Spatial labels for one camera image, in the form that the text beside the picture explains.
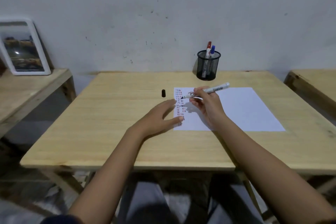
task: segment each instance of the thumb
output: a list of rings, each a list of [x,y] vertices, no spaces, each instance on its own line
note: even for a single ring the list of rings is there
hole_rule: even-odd
[[[195,91],[197,96],[200,96],[201,98],[203,98],[204,100],[207,100],[210,96],[208,95],[208,93],[205,93],[204,90],[196,90]]]
[[[177,117],[175,117],[175,118],[173,118],[173,119],[165,120],[165,124],[166,124],[167,126],[173,126],[173,125],[175,125],[175,124],[180,123],[180,122],[183,121],[183,120],[184,120],[184,117],[183,117],[183,116],[177,116]]]

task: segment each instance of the forearm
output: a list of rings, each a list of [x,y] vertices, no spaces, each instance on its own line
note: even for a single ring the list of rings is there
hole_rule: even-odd
[[[142,139],[136,129],[126,131],[105,164],[73,203],[69,214],[85,224],[111,222]]]
[[[223,116],[218,132],[258,192],[286,223],[335,218],[329,203],[296,172]]]

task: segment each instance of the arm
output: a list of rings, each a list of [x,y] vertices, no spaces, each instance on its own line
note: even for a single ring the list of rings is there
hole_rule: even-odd
[[[144,138],[183,120],[183,117],[163,120],[165,113],[175,103],[174,99],[170,99],[158,104],[127,129],[105,164],[70,207],[69,214],[85,224],[111,222]]]
[[[216,93],[195,93],[190,101],[223,138],[239,167],[285,223],[318,223],[336,218],[330,204],[296,172],[244,133],[223,111]]]

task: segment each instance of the person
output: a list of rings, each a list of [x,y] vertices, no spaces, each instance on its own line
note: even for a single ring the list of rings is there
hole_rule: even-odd
[[[332,206],[296,172],[234,124],[226,116],[218,95],[206,94],[204,88],[195,88],[194,92],[201,99],[191,98],[190,102],[200,109],[208,124],[220,134],[239,168],[278,220],[281,223],[334,223],[336,214]],[[174,99],[170,99],[158,104],[128,128],[102,168],[70,207],[68,215],[47,218],[43,224],[111,223],[142,142],[183,120],[183,117],[163,118],[175,103]],[[219,190],[212,190],[212,185]],[[211,181],[210,194],[213,198],[210,200],[208,223],[263,223],[244,189],[232,176]],[[118,223],[178,222],[170,214],[157,184],[135,181],[125,189]]]

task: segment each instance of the hand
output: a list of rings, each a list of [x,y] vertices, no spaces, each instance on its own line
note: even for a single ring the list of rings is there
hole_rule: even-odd
[[[183,121],[183,116],[178,116],[170,120],[163,120],[167,112],[173,108],[175,99],[169,99],[153,107],[144,117],[138,120],[132,127],[139,129],[143,137],[159,133],[162,130],[173,127]]]
[[[205,93],[203,89],[207,88],[208,86],[203,86],[194,89],[194,93],[203,98],[203,100],[199,98],[190,98],[189,101],[200,109],[208,124],[217,129],[217,126],[220,124],[220,121],[226,117],[226,114],[217,93]]]

